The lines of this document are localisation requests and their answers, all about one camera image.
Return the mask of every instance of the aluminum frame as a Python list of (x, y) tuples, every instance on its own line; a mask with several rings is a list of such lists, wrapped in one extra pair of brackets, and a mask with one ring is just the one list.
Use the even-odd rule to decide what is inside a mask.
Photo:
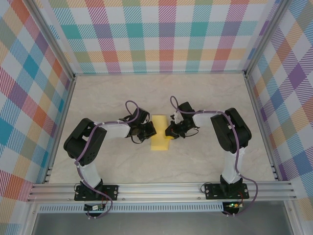
[[(69, 109), (70, 100), (74, 91), (75, 86), (75, 75), (72, 71), (67, 59), (65, 58), (63, 52), (60, 50), (55, 38), (53, 37), (52, 32), (49, 30), (48, 25), (45, 23), (38, 7), (33, 2), (33, 0), (23, 0), (27, 8), (29, 9), (32, 16), (35, 18), (36, 23), (39, 25), (40, 30), (43, 32), (45, 38), (50, 44), (52, 50), (56, 54), (58, 60), (60, 61), (62, 67), (65, 69), (66, 73), (73, 80), (71, 83), (71, 87), (69, 90), (67, 102), (64, 108), (64, 112), (61, 118), (60, 127), (58, 129), (56, 135), (56, 141), (53, 145), (52, 154), (50, 156), (48, 169), (47, 169), (47, 177), (44, 179), (45, 183), (49, 181), (49, 172), (51, 173), (51, 169), (53, 166), (53, 162), (55, 159), (55, 154), (57, 147), (59, 145), (59, 141), (61, 138), (61, 133), (63, 130), (63, 126), (66, 120), (67, 111)], [(260, 114), (258, 113), (255, 97), (253, 96), (253, 92), (251, 90), (248, 75), (256, 66), (260, 56), (262, 55), (264, 49), (267, 46), (267, 43), (271, 39), (273, 33), (275, 32), (278, 24), (280, 23), (285, 11), (292, 0), (282, 0), (280, 3), (268, 29), (266, 30), (261, 43), (254, 53), (250, 64), (247, 68), (247, 77), (246, 77), (246, 85), (250, 95), (250, 99), (252, 102), (252, 106), (257, 117), (259, 127), (261, 130), (261, 134), (264, 140), (264, 144), (266, 146), (266, 150), (269, 156), (269, 160), (271, 164), (277, 169), (277, 163), (275, 162), (275, 158), (273, 157), (271, 148), (269, 146), (269, 142), (265, 133), (265, 129), (262, 126), (262, 120), (260, 119)], [(223, 73), (238, 73), (239, 71), (232, 72), (223, 72)], [(89, 74), (76, 74), (79, 76), (86, 76)], [(275, 171), (277, 173), (278, 179), (281, 179), (281, 175), (279, 171)], [(114, 202), (115, 204), (139, 204), (139, 203), (207, 203), (208, 201), (212, 202), (221, 202), (221, 201), (229, 201), (229, 200), (206, 200), (205, 195), (202, 194), (199, 190), (199, 187), (203, 183), (176, 183), (176, 184), (119, 184), (119, 199)], [(287, 214), (289, 216), (291, 226), (295, 234), (304, 234), (299, 222), (299, 214), (298, 214), (298, 205), (296, 202), (296, 194), (293, 191), (293, 187), (288, 181), (270, 181), (270, 182), (258, 182), (260, 191), (257, 197), (257, 201), (284, 201), (285, 207), (287, 210)], [(253, 183), (247, 182), (248, 189), (250, 192), (250, 201), (255, 195), (255, 186)], [(74, 205), (75, 202), (73, 200), (74, 196), (74, 184), (42, 184), (42, 185), (34, 185), (31, 194), (29, 196), (28, 205), (28, 219), (26, 221), (25, 227), (22, 230), (21, 234), (31, 234), (34, 223), (37, 217), (37, 213), (40, 210), (40, 205), (42, 203), (48, 203), (51, 205)]]
[[(206, 71), (206, 72), (125, 72), (122, 73), (123, 76), (127, 75), (158, 75), (158, 74), (238, 74), (242, 73), (242, 70), (228, 70), (228, 71)], [(77, 77), (86, 77), (86, 76), (112, 76), (112, 75), (121, 75), (120, 73), (76, 73)]]
[[(40, 205), (38, 213), (86, 213), (82, 203), (69, 204), (37, 204)], [(189, 202), (189, 203), (114, 203), (110, 213), (160, 213), (160, 212), (222, 212), (222, 202)]]

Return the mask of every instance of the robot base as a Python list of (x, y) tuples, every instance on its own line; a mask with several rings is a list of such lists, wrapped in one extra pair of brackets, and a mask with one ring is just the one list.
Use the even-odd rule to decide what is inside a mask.
[(239, 207), (231, 207), (230, 205), (236, 204), (237, 202), (223, 202), (224, 211), (223, 214), (237, 214), (239, 212)]
[[(118, 185), (103, 185), (101, 180), (95, 189), (108, 195), (113, 201), (117, 200)], [(82, 182), (75, 188), (74, 201), (101, 201), (102, 197), (101, 194), (92, 191)]]
[(221, 176), (220, 184), (205, 184), (204, 192), (207, 200), (249, 198), (247, 185), (243, 184), (242, 178), (233, 184), (228, 184)]

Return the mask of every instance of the black mounting plate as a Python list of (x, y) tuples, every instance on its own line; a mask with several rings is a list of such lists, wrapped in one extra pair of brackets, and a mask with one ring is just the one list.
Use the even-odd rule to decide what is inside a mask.
[[(90, 191), (91, 189), (87, 188), (86, 186), (82, 186), (82, 185), (76, 186), (75, 188), (76, 193), (74, 196), (74, 201), (101, 201), (102, 200), (101, 195), (97, 193), (90, 193)], [(110, 198), (112, 198), (113, 201), (117, 200), (118, 185), (102, 185), (99, 191), (108, 195)]]
[(229, 196), (225, 196), (223, 193), (220, 184), (205, 184), (204, 185), (204, 192), (205, 192), (205, 198), (206, 200), (212, 200), (212, 199), (241, 199), (241, 194), (243, 195), (243, 199), (249, 198), (249, 192), (247, 191), (248, 187), (246, 184), (241, 184), (240, 188), (237, 192), (234, 192), (233, 194)]

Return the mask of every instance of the metal bracket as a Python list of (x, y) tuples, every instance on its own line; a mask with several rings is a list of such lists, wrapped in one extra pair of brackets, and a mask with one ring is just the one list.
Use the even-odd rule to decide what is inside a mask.
[(55, 56), (57, 57), (58, 61), (60, 62), (64, 72), (69, 78), (71, 78), (71, 80), (74, 80), (75, 72), (72, 70), (71, 66), (69, 65), (69, 62), (67, 61), (57, 40), (53, 36), (53, 33), (49, 25), (46, 23), (39, 7), (37, 6), (34, 0), (23, 0), (23, 2), (25, 6), (27, 7), (27, 9), (29, 10), (32, 18), (37, 23), (40, 29), (40, 32), (43, 34), (49, 46), (51, 47), (52, 51), (54, 52)]
[[(102, 185), (101, 189), (97, 189), (102, 193), (109, 196), (113, 201), (117, 200), (118, 195), (118, 185)], [(75, 188), (74, 201), (99, 201), (101, 200), (101, 195), (97, 193), (90, 193), (91, 189), (86, 186), (78, 185)]]
[(206, 200), (214, 199), (249, 199), (249, 191), (246, 184), (240, 184), (238, 191), (225, 196), (220, 184), (205, 184), (205, 198)]
[(282, 20), (283, 16), (285, 15), (285, 12), (288, 10), (291, 3), (292, 3), (292, 0), (280, 1), (275, 14), (272, 20), (270, 21), (267, 29), (265, 30), (263, 37), (259, 43), (259, 46), (257, 47), (255, 53), (253, 54), (252, 59), (246, 69), (247, 74), (251, 74), (253, 69), (256, 67), (265, 48), (267, 47), (268, 43), (271, 41), (274, 33), (276, 32), (276, 29), (279, 26), (280, 21)]

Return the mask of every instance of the wire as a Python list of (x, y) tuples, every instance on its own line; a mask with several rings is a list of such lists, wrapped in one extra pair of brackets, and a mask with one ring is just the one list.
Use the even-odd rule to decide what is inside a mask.
[(247, 208), (245, 208), (243, 211), (237, 213), (236, 215), (240, 215), (240, 214), (243, 214), (244, 212), (246, 212), (249, 208), (251, 208), (251, 206), (252, 206), (253, 203), (255, 202), (255, 200), (256, 200), (256, 198), (257, 198), (257, 196), (258, 196), (259, 187), (258, 187), (258, 184), (256, 183), (256, 181), (254, 181), (254, 180), (252, 180), (252, 179), (250, 179), (250, 178), (247, 178), (247, 177), (243, 176), (243, 175), (239, 172), (239, 170), (238, 170), (238, 160), (239, 160), (240, 145), (239, 145), (239, 140), (238, 140), (237, 132), (236, 132), (236, 130), (235, 130), (235, 127), (234, 127), (232, 121), (230, 120), (230, 117), (229, 117), (226, 113), (224, 113), (224, 112), (222, 112), (222, 111), (207, 111), (207, 110), (205, 110), (205, 111), (197, 111), (197, 112), (184, 112), (184, 111), (182, 111), (182, 110), (180, 110), (180, 109), (178, 108), (178, 106), (179, 106), (179, 105), (178, 105), (178, 101), (177, 101), (176, 97), (173, 96), (173, 95), (170, 97), (170, 102), (171, 102), (171, 105), (174, 107), (174, 109), (176, 109), (177, 112), (180, 112), (180, 113), (182, 113), (182, 114), (203, 114), (203, 113), (204, 113), (204, 114), (222, 114), (222, 115), (227, 119), (227, 121), (228, 121), (228, 123), (229, 123), (229, 125), (230, 125), (230, 127), (231, 127), (231, 130), (232, 130), (233, 133), (234, 133), (234, 137), (235, 137), (235, 141), (236, 141), (236, 148), (237, 148), (237, 151), (236, 151), (235, 170), (236, 170), (237, 174), (238, 174), (241, 178), (243, 178), (243, 179), (245, 179), (245, 180), (248, 180), (248, 181), (251, 181), (251, 182), (253, 182), (253, 183), (255, 184), (255, 195), (254, 195), (254, 197), (253, 197), (251, 203), (247, 206)]
[(132, 142), (133, 142), (133, 143), (136, 143), (136, 144), (141, 144), (142, 142), (144, 142), (144, 140), (143, 140), (142, 142), (140, 142), (140, 143), (135, 142), (134, 139), (133, 139), (133, 136), (131, 136), (131, 139), (132, 139)]
[[(128, 123), (131, 123), (131, 122), (135, 121), (135, 120), (138, 118), (138, 116), (139, 116), (139, 107), (138, 107), (138, 105), (137, 105), (134, 101), (132, 101), (132, 100), (127, 100), (127, 101), (125, 102), (125, 107), (126, 107), (127, 111), (128, 111), (130, 114), (131, 114), (131, 112), (129, 111), (128, 106), (127, 106), (128, 103), (133, 103), (133, 104), (136, 106), (136, 108), (137, 108), (137, 114), (136, 114), (135, 118), (133, 118), (132, 120), (122, 122), (122, 123), (124, 123), (124, 124), (128, 124)], [(89, 218), (89, 219), (90, 219), (90, 218), (99, 219), (99, 218), (105, 216), (107, 213), (109, 213), (109, 211), (113, 208), (113, 200), (112, 200), (107, 194), (105, 194), (105, 193), (103, 193), (103, 192), (100, 192), (100, 191), (94, 189), (92, 186), (90, 186), (90, 185), (86, 182), (86, 180), (84, 179), (84, 177), (83, 177), (83, 175), (82, 175), (82, 172), (81, 172), (81, 170), (80, 170), (79, 161), (82, 159), (82, 157), (84, 156), (86, 150), (88, 149), (89, 144), (90, 144), (90, 141), (91, 141), (91, 138), (92, 138), (92, 136), (93, 136), (95, 130), (96, 130), (99, 126), (102, 126), (103, 124), (115, 124), (115, 123), (121, 124), (120, 121), (107, 121), (107, 122), (104, 122), (104, 123), (101, 122), (101, 123), (95, 125), (94, 128), (92, 129), (90, 135), (89, 135), (89, 138), (88, 138), (88, 140), (87, 140), (87, 143), (86, 143), (86, 145), (85, 145), (83, 151), (81, 152), (81, 154), (79, 155), (79, 157), (78, 157), (78, 158), (76, 159), (76, 161), (74, 162), (74, 164), (75, 164), (76, 167), (77, 167), (77, 173), (78, 173), (79, 177), (82, 179), (83, 184), (86, 185), (86, 186), (87, 186), (89, 189), (91, 189), (92, 191), (94, 191), (94, 192), (96, 192), (96, 193), (98, 193), (98, 194), (104, 196), (106, 199), (110, 200), (110, 202), (111, 202), (111, 205), (110, 205), (109, 209), (108, 209), (106, 212), (101, 213), (101, 214), (100, 214), (99, 216), (97, 216), (97, 217), (95, 217), (95, 216), (94, 216), (94, 217), (91, 217), (90, 214), (89, 214), (89, 211), (88, 211), (88, 212), (87, 212), (87, 215), (88, 215), (88, 218)]]
[(127, 112), (130, 115), (132, 115), (132, 113), (131, 113), (131, 111), (129, 111), (129, 108), (127, 106), (128, 103), (133, 103), (136, 106), (136, 109), (137, 109), (136, 116), (132, 120), (129, 120), (129, 121), (120, 121), (120, 120), (119, 121), (106, 121), (106, 122), (104, 122), (104, 124), (128, 124), (128, 123), (131, 123), (131, 122), (135, 121), (138, 118), (138, 116), (139, 116), (139, 106), (136, 104), (136, 102), (134, 102), (132, 100), (127, 100), (125, 102), (125, 107), (127, 109)]
[(189, 136), (185, 136), (185, 137), (191, 137), (191, 136), (195, 136), (197, 133), (199, 133), (199, 130), (197, 128), (194, 128), (195, 131), (197, 131), (196, 133), (189, 135)]
[(201, 187), (200, 187), (200, 191), (201, 191), (202, 193), (204, 193), (204, 194), (205, 194), (205, 192), (204, 192), (204, 191), (202, 191), (202, 187), (203, 187), (204, 185), (206, 185), (206, 184), (211, 184), (211, 182), (205, 182), (203, 185), (201, 185)]
[(80, 185), (80, 183), (76, 183), (76, 184), (74, 185), (74, 192), (77, 192), (77, 191), (76, 191), (76, 185)]
[(238, 191), (238, 193), (241, 195), (241, 203), (240, 204), (244, 205), (244, 196), (240, 191)]
[(106, 205), (107, 205), (107, 203), (108, 203), (108, 199), (107, 199), (107, 201), (105, 202), (105, 204), (103, 205), (103, 200), (104, 200), (104, 197), (102, 197), (102, 201), (101, 201), (101, 208), (105, 208), (106, 207)]

